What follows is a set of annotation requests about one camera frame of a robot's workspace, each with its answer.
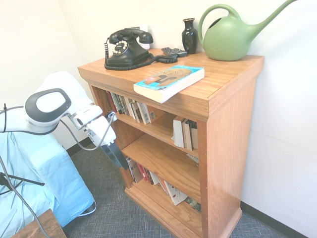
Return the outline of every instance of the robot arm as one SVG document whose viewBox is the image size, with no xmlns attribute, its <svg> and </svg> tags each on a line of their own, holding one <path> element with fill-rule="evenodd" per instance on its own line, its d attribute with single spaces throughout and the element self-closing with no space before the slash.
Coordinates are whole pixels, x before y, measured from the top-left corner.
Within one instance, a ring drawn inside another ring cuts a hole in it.
<svg viewBox="0 0 317 238">
<path fill-rule="evenodd" d="M 84 130 L 118 167 L 127 169 L 128 164 L 114 143 L 116 136 L 109 125 L 110 120 L 102 113 L 78 81 L 71 74 L 60 71 L 48 75 L 39 89 L 27 98 L 23 108 L 0 112 L 0 132 L 45 135 L 57 128 L 62 117 L 68 116 L 76 128 Z M 107 117 L 116 120 L 115 113 Z"/>
</svg>

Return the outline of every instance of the black telephone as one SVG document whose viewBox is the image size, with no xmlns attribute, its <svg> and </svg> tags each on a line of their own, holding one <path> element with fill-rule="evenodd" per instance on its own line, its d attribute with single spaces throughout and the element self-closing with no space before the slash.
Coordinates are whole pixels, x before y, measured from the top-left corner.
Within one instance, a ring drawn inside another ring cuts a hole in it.
<svg viewBox="0 0 317 238">
<path fill-rule="evenodd" d="M 154 61 L 162 63 L 175 63 L 177 58 L 168 56 L 153 56 L 142 48 L 140 43 L 153 43 L 153 37 L 149 32 L 137 29 L 123 29 L 110 35 L 105 43 L 105 68 L 110 70 L 131 70 L 150 65 Z M 112 57 L 109 58 L 108 41 L 115 44 Z"/>
</svg>

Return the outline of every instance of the black vase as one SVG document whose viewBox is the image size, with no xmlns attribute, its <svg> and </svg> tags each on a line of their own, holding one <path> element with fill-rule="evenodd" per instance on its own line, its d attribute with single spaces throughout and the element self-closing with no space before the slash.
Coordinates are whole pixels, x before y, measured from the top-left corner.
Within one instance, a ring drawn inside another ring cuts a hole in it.
<svg viewBox="0 0 317 238">
<path fill-rule="evenodd" d="M 196 52 L 197 43 L 198 43 L 198 33 L 194 28 L 194 18 L 184 19 L 185 30 L 182 32 L 182 41 L 184 50 L 187 51 L 187 54 L 191 55 Z"/>
</svg>

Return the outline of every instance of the gray carpet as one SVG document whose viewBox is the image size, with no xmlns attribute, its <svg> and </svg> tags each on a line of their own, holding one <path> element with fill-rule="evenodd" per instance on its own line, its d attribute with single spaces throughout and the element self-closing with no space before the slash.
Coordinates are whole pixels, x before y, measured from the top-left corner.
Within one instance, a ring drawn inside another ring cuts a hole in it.
<svg viewBox="0 0 317 238">
<path fill-rule="evenodd" d="M 64 227 L 71 238 L 173 238 L 164 227 L 125 193 L 119 169 L 102 149 L 72 156 L 78 172 L 94 196 L 96 211 Z M 283 238 L 246 214 L 230 238 Z"/>
</svg>

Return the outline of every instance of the blue sheet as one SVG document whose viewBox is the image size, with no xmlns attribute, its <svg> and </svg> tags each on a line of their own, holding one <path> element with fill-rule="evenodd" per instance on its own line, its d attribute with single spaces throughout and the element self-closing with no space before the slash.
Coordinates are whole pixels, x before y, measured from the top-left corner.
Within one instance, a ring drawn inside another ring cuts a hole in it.
<svg viewBox="0 0 317 238">
<path fill-rule="evenodd" d="M 0 155 L 10 175 L 45 183 L 23 182 L 17 189 L 38 216 L 51 208 L 64 227 L 93 204 L 69 155 L 51 134 L 0 133 Z M 0 185 L 0 193 L 6 190 Z M 34 220 L 14 192 L 0 196 L 0 214 L 0 238 L 11 237 Z"/>
</svg>

